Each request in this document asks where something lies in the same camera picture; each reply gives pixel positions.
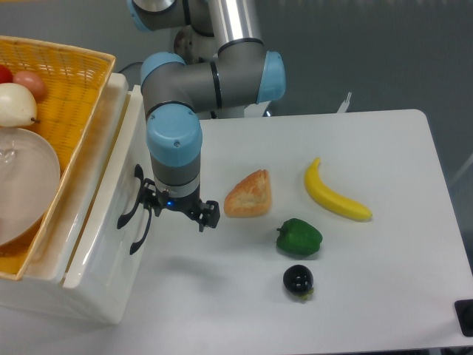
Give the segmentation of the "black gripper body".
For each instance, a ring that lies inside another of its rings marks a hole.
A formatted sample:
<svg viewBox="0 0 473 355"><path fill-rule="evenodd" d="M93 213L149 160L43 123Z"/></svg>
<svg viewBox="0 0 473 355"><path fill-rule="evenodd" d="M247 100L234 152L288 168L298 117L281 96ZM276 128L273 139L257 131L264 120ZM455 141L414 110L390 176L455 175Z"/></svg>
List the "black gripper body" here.
<svg viewBox="0 0 473 355"><path fill-rule="evenodd" d="M159 217L162 210L168 209L173 212L183 213L188 218L200 217L200 186L191 194L184 197L172 197L168 192L155 189L153 202L154 216Z"/></svg>

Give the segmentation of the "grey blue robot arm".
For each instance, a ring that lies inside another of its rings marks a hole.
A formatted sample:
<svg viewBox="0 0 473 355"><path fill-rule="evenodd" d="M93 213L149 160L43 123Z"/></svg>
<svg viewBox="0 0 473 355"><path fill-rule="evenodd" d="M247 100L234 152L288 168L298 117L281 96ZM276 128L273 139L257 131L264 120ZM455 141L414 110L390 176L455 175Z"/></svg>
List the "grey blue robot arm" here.
<svg viewBox="0 0 473 355"><path fill-rule="evenodd" d="M254 1L130 1L137 28L192 27L216 52L187 64L176 53L149 56L140 69L146 144L154 177L142 179L136 203L151 216L181 212L200 228L218 224L218 203L200 199L203 133L198 115L280 99L282 57L265 49Z"/></svg>

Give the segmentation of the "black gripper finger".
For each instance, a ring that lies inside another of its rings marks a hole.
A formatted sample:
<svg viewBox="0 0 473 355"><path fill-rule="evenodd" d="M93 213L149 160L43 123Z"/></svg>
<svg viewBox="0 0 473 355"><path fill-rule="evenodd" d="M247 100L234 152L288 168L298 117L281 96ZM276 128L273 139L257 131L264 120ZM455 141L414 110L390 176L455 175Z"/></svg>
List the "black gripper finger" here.
<svg viewBox="0 0 473 355"><path fill-rule="evenodd" d="M138 193L138 201L143 205L144 209L147 209L155 217L159 217L163 205L160 202L160 192L156 190L154 181L148 178L145 178L140 185L140 191Z"/></svg>
<svg viewBox="0 0 473 355"><path fill-rule="evenodd" d="M200 200L193 205L192 220L198 223L199 232L204 232L205 228L215 229L220 221L219 203L215 200Z"/></svg>

